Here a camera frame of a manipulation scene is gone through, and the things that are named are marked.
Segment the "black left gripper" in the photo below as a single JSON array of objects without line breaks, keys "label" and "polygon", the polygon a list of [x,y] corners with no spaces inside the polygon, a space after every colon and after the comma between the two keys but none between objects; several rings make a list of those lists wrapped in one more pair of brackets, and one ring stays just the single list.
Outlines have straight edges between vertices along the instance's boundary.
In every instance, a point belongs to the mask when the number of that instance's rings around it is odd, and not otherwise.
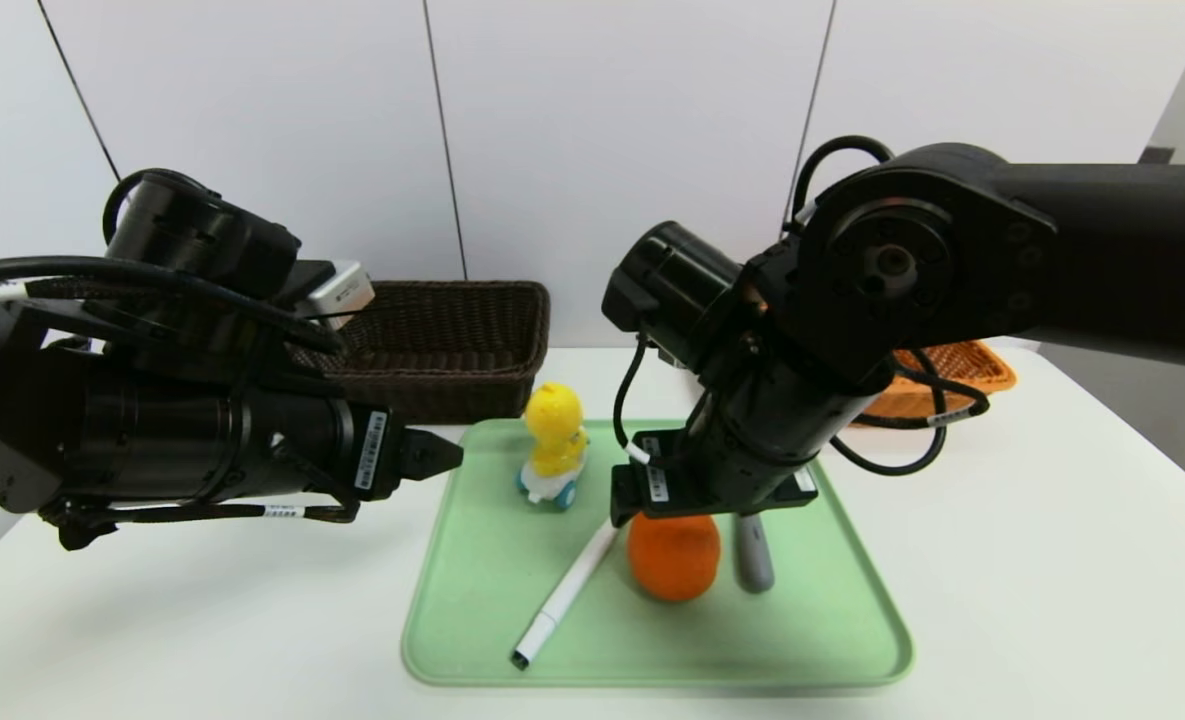
[{"label": "black left gripper", "polygon": [[310,491],[369,502],[387,499],[401,478],[433,478],[465,457],[456,442],[342,396],[245,388],[228,400],[228,499]]}]

